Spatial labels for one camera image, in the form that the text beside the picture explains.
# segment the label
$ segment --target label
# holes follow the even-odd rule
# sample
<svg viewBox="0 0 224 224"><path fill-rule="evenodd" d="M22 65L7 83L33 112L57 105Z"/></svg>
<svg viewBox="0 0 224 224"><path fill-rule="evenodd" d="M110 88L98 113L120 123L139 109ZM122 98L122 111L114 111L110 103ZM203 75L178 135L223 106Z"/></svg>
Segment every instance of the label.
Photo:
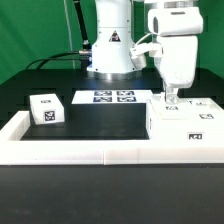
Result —
<svg viewBox="0 0 224 224"><path fill-rule="evenodd" d="M189 140L203 140L204 133L188 133Z"/></svg>
<svg viewBox="0 0 224 224"><path fill-rule="evenodd" d="M166 107L167 110L179 110L176 106Z"/></svg>
<svg viewBox="0 0 224 224"><path fill-rule="evenodd" d="M117 91L118 96L134 96L134 91Z"/></svg>
<svg viewBox="0 0 224 224"><path fill-rule="evenodd" d="M112 96L112 91L95 91L94 96Z"/></svg>
<svg viewBox="0 0 224 224"><path fill-rule="evenodd" d="M109 40L110 42L121 42L120 37L117 34L117 31L115 30Z"/></svg>
<svg viewBox="0 0 224 224"><path fill-rule="evenodd" d="M44 112L44 121L55 121L55 111L45 111Z"/></svg>
<svg viewBox="0 0 224 224"><path fill-rule="evenodd" d="M41 103L51 103L50 100L41 100Z"/></svg>
<svg viewBox="0 0 224 224"><path fill-rule="evenodd" d="M94 103L111 103L112 97L94 97L93 102Z"/></svg>
<svg viewBox="0 0 224 224"><path fill-rule="evenodd" d="M118 102L137 102L135 97L118 97Z"/></svg>
<svg viewBox="0 0 224 224"><path fill-rule="evenodd" d="M214 117L212 116L212 114L199 114L199 116L201 117L201 119L204 120L208 120L208 119L214 119Z"/></svg>

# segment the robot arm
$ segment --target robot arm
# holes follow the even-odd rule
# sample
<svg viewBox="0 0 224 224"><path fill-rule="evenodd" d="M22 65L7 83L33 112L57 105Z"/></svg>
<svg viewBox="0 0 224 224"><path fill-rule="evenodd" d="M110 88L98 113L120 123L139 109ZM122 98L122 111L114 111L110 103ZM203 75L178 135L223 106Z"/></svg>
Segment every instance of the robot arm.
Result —
<svg viewBox="0 0 224 224"><path fill-rule="evenodd" d="M140 61L145 66L145 52L154 57L155 67L164 81L168 103L176 103L178 88L189 88L194 80L198 48L195 34L203 30L203 19L195 6L197 1L145 0L147 32L153 35L153 41L135 45L130 50L134 64Z"/></svg>

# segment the black table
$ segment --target black table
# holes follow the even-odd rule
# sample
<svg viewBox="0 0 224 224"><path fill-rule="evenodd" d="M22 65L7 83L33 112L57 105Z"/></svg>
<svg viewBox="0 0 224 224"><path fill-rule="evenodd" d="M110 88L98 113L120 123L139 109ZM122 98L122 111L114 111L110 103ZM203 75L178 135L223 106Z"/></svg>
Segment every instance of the black table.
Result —
<svg viewBox="0 0 224 224"><path fill-rule="evenodd" d="M180 97L211 97L224 105L224 80L198 69L193 86L179 91ZM65 108L65 123L34 125L22 140L116 140L147 139L145 104L72 105L77 90L162 90L155 70L144 70L140 78L103 81L87 78L80 70L28 70L0 86L0 128L18 110L30 110L29 96L55 93Z"/></svg>
<svg viewBox="0 0 224 224"><path fill-rule="evenodd" d="M200 69L193 87L179 95L212 97L223 107L223 87L222 79ZM22 71L0 86L1 126L18 110L29 110L30 94L56 92L66 106L76 90L86 89L159 92L161 80L147 70L122 82L91 80L72 70ZM223 189L223 164L1 166L0 223L221 224Z"/></svg>

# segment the white box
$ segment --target white box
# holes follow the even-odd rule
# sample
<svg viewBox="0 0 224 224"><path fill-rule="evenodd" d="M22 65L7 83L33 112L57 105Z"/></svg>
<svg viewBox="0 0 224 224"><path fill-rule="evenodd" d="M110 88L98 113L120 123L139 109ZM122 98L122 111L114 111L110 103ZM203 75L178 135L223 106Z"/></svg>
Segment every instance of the white box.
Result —
<svg viewBox="0 0 224 224"><path fill-rule="evenodd" d="M179 99L174 105L154 95L147 102L146 129L151 140L220 141L224 111L209 98Z"/></svg>
<svg viewBox="0 0 224 224"><path fill-rule="evenodd" d="M64 122L64 107L55 94L30 96L30 106L35 124Z"/></svg>

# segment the black cable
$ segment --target black cable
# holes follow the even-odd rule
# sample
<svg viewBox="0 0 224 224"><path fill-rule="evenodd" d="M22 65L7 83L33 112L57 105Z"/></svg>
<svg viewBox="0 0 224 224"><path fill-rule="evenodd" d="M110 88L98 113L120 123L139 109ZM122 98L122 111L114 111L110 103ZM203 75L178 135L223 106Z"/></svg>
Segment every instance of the black cable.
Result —
<svg viewBox="0 0 224 224"><path fill-rule="evenodd" d="M27 67L25 68L25 70L28 70L33 64L37 63L37 62L44 62L44 61L82 61L83 59L78 59L78 58L45 58L45 59L38 59L35 60L33 62L31 62L29 65L27 65Z"/></svg>
<svg viewBox="0 0 224 224"><path fill-rule="evenodd" d="M86 32L86 25L85 25L85 21L82 14L80 0L73 0L73 3L75 5L75 9L77 12L79 27L80 27L80 31L82 35L82 40L83 40L83 44L82 44L83 49L90 50L91 44L89 43L87 32Z"/></svg>
<svg viewBox="0 0 224 224"><path fill-rule="evenodd" d="M70 52L65 52L65 53L61 53L61 54L56 54L56 55L53 55L49 58L46 58L45 60L43 60L42 63L40 63L36 69L40 69L42 68L48 61L50 61L51 59L53 58L60 58L60 57L64 57L64 56L68 56L68 55L75 55L75 54L79 54L78 51L70 51Z"/></svg>

